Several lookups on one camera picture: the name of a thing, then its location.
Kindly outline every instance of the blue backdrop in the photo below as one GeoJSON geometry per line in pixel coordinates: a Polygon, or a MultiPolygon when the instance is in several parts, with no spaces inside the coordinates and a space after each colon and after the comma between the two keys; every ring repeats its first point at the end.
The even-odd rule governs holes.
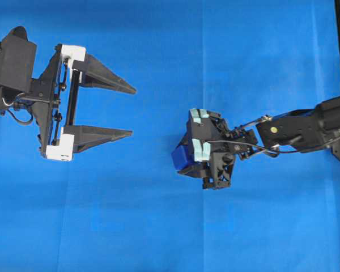
{"type": "Polygon", "coordinates": [[[38,45],[34,77],[73,44],[138,90],[80,90],[77,124],[134,134],[71,163],[0,117],[0,271],[340,271],[329,151],[238,161],[232,188],[206,192],[170,157],[189,108],[233,127],[340,95],[334,13],[333,0],[0,1],[0,40],[23,25],[38,45]]]}

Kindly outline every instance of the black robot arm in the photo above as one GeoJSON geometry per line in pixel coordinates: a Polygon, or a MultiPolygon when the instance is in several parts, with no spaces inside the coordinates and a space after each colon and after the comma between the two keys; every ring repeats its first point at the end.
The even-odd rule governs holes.
{"type": "Polygon", "coordinates": [[[340,97],[324,101],[315,109],[299,109],[278,116],[262,116],[230,130],[220,114],[191,109],[187,132],[172,153],[179,174],[203,179],[204,189],[231,185],[236,157],[250,159],[259,154],[312,152],[332,148],[340,160],[340,97]],[[255,125],[263,142],[252,129],[255,125]],[[282,151],[280,146],[292,146],[282,151]]]}

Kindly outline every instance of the screw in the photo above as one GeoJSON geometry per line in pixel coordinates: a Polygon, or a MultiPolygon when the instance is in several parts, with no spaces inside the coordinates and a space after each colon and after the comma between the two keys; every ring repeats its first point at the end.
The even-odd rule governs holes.
{"type": "Polygon", "coordinates": [[[271,127],[271,132],[272,133],[277,133],[278,132],[277,127],[275,127],[275,126],[271,127]]]}

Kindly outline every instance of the white plastic mount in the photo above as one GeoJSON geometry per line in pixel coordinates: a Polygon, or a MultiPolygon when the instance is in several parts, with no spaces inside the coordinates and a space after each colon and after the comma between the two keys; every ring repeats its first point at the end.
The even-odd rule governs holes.
{"type": "Polygon", "coordinates": [[[73,158],[74,135],[64,134],[61,128],[61,137],[58,146],[46,146],[46,158],[70,162],[73,158]]]}
{"type": "MultiPolygon", "coordinates": [[[[84,61],[86,58],[86,48],[77,45],[62,45],[61,62],[68,60],[69,77],[72,80],[73,62],[84,61]]],[[[79,82],[82,82],[82,72],[80,73],[79,82]]]]}

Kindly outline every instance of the cable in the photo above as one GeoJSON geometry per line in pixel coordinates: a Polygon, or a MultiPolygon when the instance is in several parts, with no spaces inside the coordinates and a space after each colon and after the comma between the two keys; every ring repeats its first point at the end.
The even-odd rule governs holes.
{"type": "Polygon", "coordinates": [[[218,141],[207,141],[208,143],[234,143],[236,145],[246,145],[246,146],[253,146],[253,147],[256,147],[258,149],[261,149],[261,150],[265,150],[265,151],[268,151],[268,152],[272,152],[272,153],[276,153],[276,154],[291,154],[291,153],[298,153],[298,152],[302,152],[304,150],[310,150],[310,149],[316,149],[316,148],[323,148],[325,146],[328,146],[336,141],[340,140],[340,136],[339,137],[336,137],[335,139],[333,140],[330,140],[322,145],[319,145],[319,146],[313,146],[313,147],[308,147],[308,148],[304,148],[304,149],[300,149],[300,150],[292,150],[292,151],[280,151],[280,150],[273,150],[271,148],[267,148],[267,147],[264,147],[264,146],[258,146],[256,144],[252,144],[252,143],[242,143],[242,142],[237,142],[237,141],[227,141],[227,140],[218,140],[218,141]]]}
{"type": "Polygon", "coordinates": [[[234,143],[236,145],[253,146],[253,147],[256,147],[258,149],[265,150],[265,151],[272,152],[272,153],[277,153],[277,154],[289,154],[289,153],[299,152],[298,150],[293,150],[293,151],[273,150],[271,148],[267,148],[267,147],[264,147],[264,146],[258,146],[256,144],[252,144],[252,143],[242,143],[242,142],[237,142],[237,141],[217,140],[217,141],[207,141],[207,142],[208,143],[234,143]]]}
{"type": "Polygon", "coordinates": [[[28,111],[28,109],[27,109],[27,111],[28,111],[28,113],[30,113],[30,115],[31,115],[31,117],[30,117],[30,119],[29,119],[28,121],[19,120],[19,119],[17,119],[16,116],[12,113],[11,110],[7,109],[7,111],[8,111],[9,114],[14,118],[14,120],[15,120],[16,122],[18,122],[19,124],[21,124],[21,125],[23,125],[23,126],[30,125],[30,124],[32,123],[32,121],[33,121],[33,114],[32,114],[30,111],[28,111]]]}
{"type": "Polygon", "coordinates": [[[18,95],[14,98],[14,100],[12,101],[11,104],[6,103],[5,98],[2,97],[2,102],[4,103],[5,106],[11,107],[12,105],[14,105],[14,103],[17,101],[18,98],[23,97],[23,96],[25,96],[25,92],[22,92],[22,93],[18,94],[18,95]]]}

